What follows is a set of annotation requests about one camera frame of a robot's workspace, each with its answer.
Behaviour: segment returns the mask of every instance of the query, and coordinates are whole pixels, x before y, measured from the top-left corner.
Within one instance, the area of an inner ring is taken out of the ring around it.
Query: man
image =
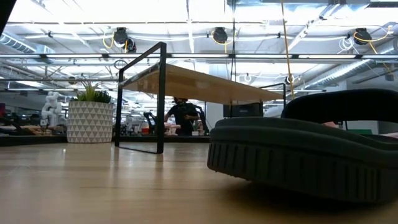
[[[174,115],[175,124],[180,125],[181,128],[176,130],[178,136],[192,136],[193,121],[199,120],[198,113],[193,104],[187,103],[187,99],[174,98],[174,105],[164,117],[167,122],[170,116]]]

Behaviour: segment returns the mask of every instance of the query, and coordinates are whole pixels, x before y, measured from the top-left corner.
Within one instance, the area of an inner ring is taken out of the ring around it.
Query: humanoid robot
[[[58,115],[62,112],[61,103],[57,102],[60,94],[58,92],[49,92],[45,97],[45,104],[42,109],[41,127],[56,126],[58,124]]]

